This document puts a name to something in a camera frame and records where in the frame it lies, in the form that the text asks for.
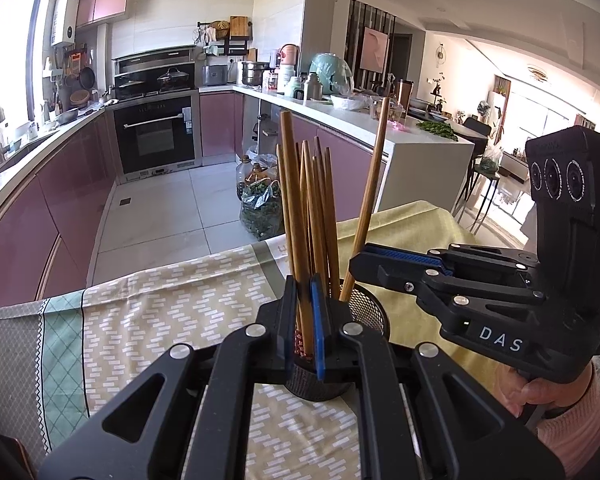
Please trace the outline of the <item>right hand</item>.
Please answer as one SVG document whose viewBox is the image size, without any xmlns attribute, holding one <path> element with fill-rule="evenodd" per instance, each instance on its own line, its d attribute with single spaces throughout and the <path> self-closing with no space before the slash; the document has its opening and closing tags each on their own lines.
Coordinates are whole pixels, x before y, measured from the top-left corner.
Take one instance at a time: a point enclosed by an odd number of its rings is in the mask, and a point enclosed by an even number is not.
<svg viewBox="0 0 600 480">
<path fill-rule="evenodd" d="M 585 396 L 593 375 L 593 364 L 588 363 L 574 382 L 558 384 L 543 378 L 527 380 L 513 367 L 498 364 L 494 396 L 516 417 L 527 404 L 545 405 L 549 410 L 569 408 Z"/>
</svg>

